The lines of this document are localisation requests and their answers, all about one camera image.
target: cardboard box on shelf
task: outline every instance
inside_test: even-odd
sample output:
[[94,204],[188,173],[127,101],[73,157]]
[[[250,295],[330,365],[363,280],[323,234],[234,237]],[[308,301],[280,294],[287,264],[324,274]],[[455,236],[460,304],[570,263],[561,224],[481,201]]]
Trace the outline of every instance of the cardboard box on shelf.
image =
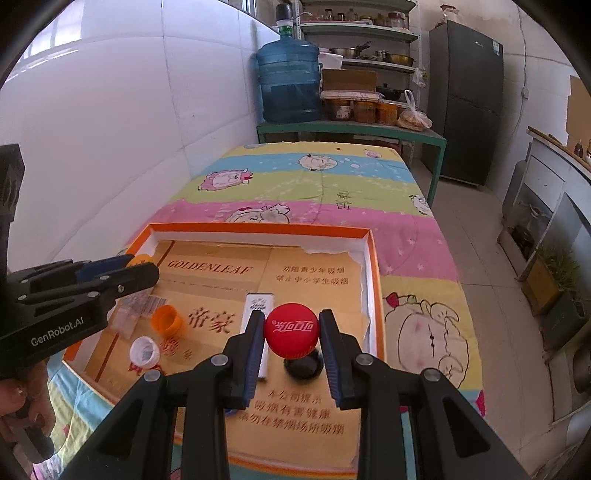
[[378,74],[371,70],[322,70],[324,90],[375,92]]
[[570,96],[566,116],[566,131],[569,134],[567,147],[574,151],[574,146],[582,140],[583,149],[591,138],[591,95],[578,77],[570,77]]

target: coca-cola logo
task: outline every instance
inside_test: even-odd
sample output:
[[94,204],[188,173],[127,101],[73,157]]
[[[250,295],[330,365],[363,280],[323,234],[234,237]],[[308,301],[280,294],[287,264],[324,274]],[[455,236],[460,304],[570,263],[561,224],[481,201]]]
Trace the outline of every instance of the coca-cola logo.
[[285,332],[311,332],[312,329],[314,328],[314,322],[312,322],[310,320],[304,320],[304,321],[299,320],[297,322],[293,322],[293,321],[278,322],[276,320],[273,320],[271,323],[275,327],[275,330],[273,330],[273,332],[281,332],[281,333],[285,333]]

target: black bottle cap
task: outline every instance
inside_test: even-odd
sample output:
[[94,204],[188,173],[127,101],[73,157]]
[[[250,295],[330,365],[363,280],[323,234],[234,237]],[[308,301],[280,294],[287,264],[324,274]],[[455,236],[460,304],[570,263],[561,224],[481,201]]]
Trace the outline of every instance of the black bottle cap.
[[322,354],[317,348],[297,360],[285,360],[285,370],[295,380],[312,380],[320,375],[324,367]]
[[279,4],[275,7],[275,17],[279,20],[291,20],[291,4]]

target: tiled floor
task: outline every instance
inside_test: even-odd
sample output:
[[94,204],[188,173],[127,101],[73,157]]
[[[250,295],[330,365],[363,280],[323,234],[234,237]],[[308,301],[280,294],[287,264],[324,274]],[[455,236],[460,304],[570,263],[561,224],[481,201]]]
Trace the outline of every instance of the tiled floor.
[[[431,174],[410,169],[425,196]],[[551,429],[552,395],[542,338],[496,237],[501,203],[488,189],[441,180],[433,213],[460,274],[478,339],[486,420],[531,473],[566,445],[566,422]]]

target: metal shelf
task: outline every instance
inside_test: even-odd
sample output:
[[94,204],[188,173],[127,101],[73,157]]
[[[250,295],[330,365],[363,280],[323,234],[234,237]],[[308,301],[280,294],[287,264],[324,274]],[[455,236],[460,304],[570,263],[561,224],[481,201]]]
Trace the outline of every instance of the metal shelf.
[[407,67],[406,65],[398,65],[397,63],[388,63],[386,61],[374,61],[364,59],[343,59],[343,65],[350,65],[353,67],[369,67],[373,69],[392,70],[401,73],[414,73],[414,67]]
[[301,24],[301,30],[308,35],[341,33],[364,37],[385,37],[405,43],[412,43],[418,39],[418,35],[404,28],[379,27],[354,22],[308,22]]
[[416,3],[411,0],[304,0],[303,5],[363,5],[364,7],[387,7],[408,13]]

